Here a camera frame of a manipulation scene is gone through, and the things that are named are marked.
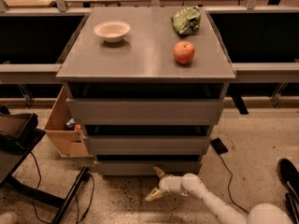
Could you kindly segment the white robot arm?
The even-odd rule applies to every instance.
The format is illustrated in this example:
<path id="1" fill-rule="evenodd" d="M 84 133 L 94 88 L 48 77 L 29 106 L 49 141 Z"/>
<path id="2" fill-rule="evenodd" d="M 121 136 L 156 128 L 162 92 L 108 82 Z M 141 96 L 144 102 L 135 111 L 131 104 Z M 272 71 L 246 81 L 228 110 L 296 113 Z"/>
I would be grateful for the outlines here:
<path id="1" fill-rule="evenodd" d="M 292 224 L 288 215 L 273 204 L 257 204 L 244 216 L 208 190 L 198 175 L 187 173 L 176 176 L 166 174 L 157 166 L 153 169 L 160 181 L 158 187 L 146 196 L 147 202 L 164 195 L 193 196 L 207 207 L 220 224 Z"/>

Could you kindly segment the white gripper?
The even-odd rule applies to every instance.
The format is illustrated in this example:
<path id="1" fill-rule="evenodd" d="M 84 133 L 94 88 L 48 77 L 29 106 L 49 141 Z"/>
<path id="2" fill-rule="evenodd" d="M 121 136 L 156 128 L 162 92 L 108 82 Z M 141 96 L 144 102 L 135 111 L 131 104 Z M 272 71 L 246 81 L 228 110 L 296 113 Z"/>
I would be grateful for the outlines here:
<path id="1" fill-rule="evenodd" d="M 154 188 L 146 197 L 146 202 L 152 202 L 166 195 L 181 195 L 184 192 L 182 187 L 182 177 L 176 175 L 165 175 L 165 172 L 158 166 L 154 166 L 159 181 L 159 189 Z"/>

